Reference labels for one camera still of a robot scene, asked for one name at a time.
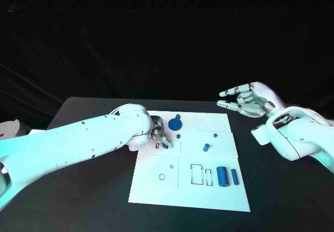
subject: black background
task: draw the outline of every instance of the black background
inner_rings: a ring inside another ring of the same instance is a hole
[[[0,211],[0,231],[333,231],[333,173],[311,157],[288,161],[272,145],[258,144],[251,130],[265,118],[245,117],[213,101],[71,98],[48,129],[105,115],[126,103],[228,114],[251,213],[128,203],[137,152],[124,146],[33,182]]]
[[[321,1],[0,6],[0,121],[45,129],[71,96],[216,101],[254,81],[334,115],[334,10]]]

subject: robotic hand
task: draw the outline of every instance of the robotic hand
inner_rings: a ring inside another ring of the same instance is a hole
[[[267,115],[267,124],[252,130],[259,144],[271,143],[288,160],[310,155],[334,173],[333,121],[311,109],[287,107],[277,93],[261,82],[238,86],[221,92],[219,96],[238,93],[238,103],[218,101],[218,105],[248,117]]]
[[[0,131],[2,138],[6,138],[0,140],[0,169],[5,167],[7,170],[7,173],[0,172],[0,210],[43,175],[126,144],[136,151],[153,138],[173,147],[163,119],[150,116],[147,109],[137,104],[127,104],[108,115],[30,135],[10,137],[9,131],[7,128]]]

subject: small blue cylinder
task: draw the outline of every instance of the small blue cylinder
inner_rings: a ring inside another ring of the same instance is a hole
[[[206,145],[205,145],[205,147],[203,147],[203,151],[208,151],[209,146],[210,146],[209,144],[206,144]]]
[[[235,171],[235,169],[232,169],[232,176],[233,176],[235,185],[239,185],[239,181],[238,181],[238,176],[236,176],[236,171]]]
[[[218,167],[218,184],[221,187],[229,186],[226,167]]]

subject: black table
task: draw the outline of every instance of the black table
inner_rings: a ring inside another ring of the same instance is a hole
[[[251,213],[128,203],[137,152],[120,150],[43,176],[0,212],[0,231],[329,231],[334,229],[334,174],[311,158],[288,161],[251,130],[248,118],[203,101],[69,98],[48,127],[108,114],[126,103],[147,110],[226,113]]]

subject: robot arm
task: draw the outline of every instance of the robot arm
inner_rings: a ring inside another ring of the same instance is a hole
[[[241,93],[238,103],[219,101],[218,105],[249,117],[268,116],[267,124],[252,130],[261,145],[272,144],[288,160],[313,156],[334,173],[334,127],[316,111],[287,107],[272,89],[255,82],[223,91],[226,96]]]
[[[104,155],[124,145],[128,145],[131,151],[138,150],[154,136],[154,131],[164,138],[163,142],[172,145],[164,127],[153,122],[147,109],[141,105],[127,104],[110,115],[0,140],[0,163],[7,169],[7,175],[0,173],[0,209],[45,174]]]

